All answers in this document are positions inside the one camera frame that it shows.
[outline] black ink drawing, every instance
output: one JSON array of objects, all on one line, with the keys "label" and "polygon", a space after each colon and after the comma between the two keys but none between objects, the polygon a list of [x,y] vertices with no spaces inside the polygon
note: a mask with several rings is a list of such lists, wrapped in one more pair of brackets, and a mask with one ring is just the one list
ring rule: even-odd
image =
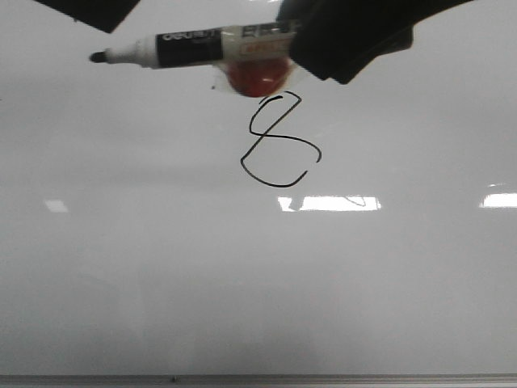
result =
[{"label": "black ink drawing", "polygon": [[279,118],[277,119],[271,126],[269,126],[263,133],[255,132],[253,128],[253,124],[259,113],[270,103],[283,99],[284,97],[282,95],[276,95],[273,97],[266,97],[260,101],[260,108],[258,108],[257,112],[251,117],[250,120],[250,133],[252,135],[258,136],[258,140],[251,146],[251,148],[244,154],[244,156],[241,158],[241,165],[242,168],[248,173],[249,176],[251,176],[253,179],[259,181],[260,183],[266,184],[267,186],[271,186],[273,188],[290,188],[291,186],[294,186],[295,184],[299,183],[309,171],[305,170],[298,178],[296,178],[291,183],[271,183],[267,182],[264,179],[259,178],[257,175],[255,175],[253,172],[250,171],[250,169],[246,166],[245,161],[246,159],[251,155],[251,153],[257,148],[257,146],[260,144],[262,140],[264,140],[266,137],[273,137],[273,138],[279,138],[279,139],[288,139],[293,141],[299,141],[302,143],[305,143],[307,146],[310,146],[314,148],[317,152],[317,160],[316,163],[319,163],[322,160],[322,151],[313,143],[310,141],[306,141],[304,139],[300,139],[299,137],[293,137],[288,135],[273,135],[271,134],[272,129],[283,119],[285,119],[300,103],[301,103],[301,97],[299,95],[296,95],[295,93],[292,93],[291,91],[285,91],[284,93],[287,93],[289,95],[292,95],[296,98],[296,102],[291,105],[291,107]]}]

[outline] whiteboard marker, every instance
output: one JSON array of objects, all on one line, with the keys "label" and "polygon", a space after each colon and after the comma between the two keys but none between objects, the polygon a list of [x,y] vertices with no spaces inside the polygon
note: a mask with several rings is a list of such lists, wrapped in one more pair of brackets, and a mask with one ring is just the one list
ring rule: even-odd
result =
[{"label": "whiteboard marker", "polygon": [[216,65],[286,57],[299,22],[229,26],[148,36],[122,48],[94,53],[96,63],[134,63],[151,69]]}]

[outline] black marker tip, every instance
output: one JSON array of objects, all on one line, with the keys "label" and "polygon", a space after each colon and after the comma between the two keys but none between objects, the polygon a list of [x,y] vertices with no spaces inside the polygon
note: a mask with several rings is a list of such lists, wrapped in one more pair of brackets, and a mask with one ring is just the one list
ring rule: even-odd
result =
[{"label": "black marker tip", "polygon": [[90,61],[94,63],[104,63],[107,62],[106,53],[104,51],[100,53],[93,53],[90,55]]}]

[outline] black object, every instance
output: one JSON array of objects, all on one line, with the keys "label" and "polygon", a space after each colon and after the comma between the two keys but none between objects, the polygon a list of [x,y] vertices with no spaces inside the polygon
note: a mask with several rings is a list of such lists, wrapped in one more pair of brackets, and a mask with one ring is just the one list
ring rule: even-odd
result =
[{"label": "black object", "polygon": [[140,0],[36,0],[104,32],[113,32]]},{"label": "black object", "polygon": [[291,58],[320,79],[349,83],[376,57],[408,49],[413,26],[472,0],[284,0],[278,20],[299,19]]},{"label": "black object", "polygon": [[106,53],[104,51],[93,53],[90,55],[90,61],[94,63],[105,63],[107,62]]}]

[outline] whiteboard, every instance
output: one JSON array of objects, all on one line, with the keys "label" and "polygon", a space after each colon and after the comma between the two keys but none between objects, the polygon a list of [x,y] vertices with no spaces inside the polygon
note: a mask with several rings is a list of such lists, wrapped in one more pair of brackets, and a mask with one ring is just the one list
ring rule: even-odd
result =
[{"label": "whiteboard", "polygon": [[260,99],[210,66],[87,60],[279,4],[145,1],[107,35],[2,1],[0,374],[517,370],[517,3],[427,20],[348,86],[292,86],[275,130],[321,161],[279,139],[248,160],[308,172],[290,188],[242,169]]}]

